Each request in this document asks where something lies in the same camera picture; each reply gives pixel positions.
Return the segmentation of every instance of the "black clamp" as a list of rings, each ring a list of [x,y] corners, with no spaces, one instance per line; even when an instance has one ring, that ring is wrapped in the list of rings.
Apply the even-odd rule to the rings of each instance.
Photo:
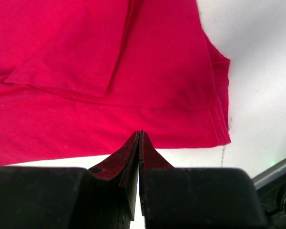
[[[265,229],[240,169],[174,168],[135,132],[90,169],[0,167],[0,229],[128,229],[140,200],[147,229]]]

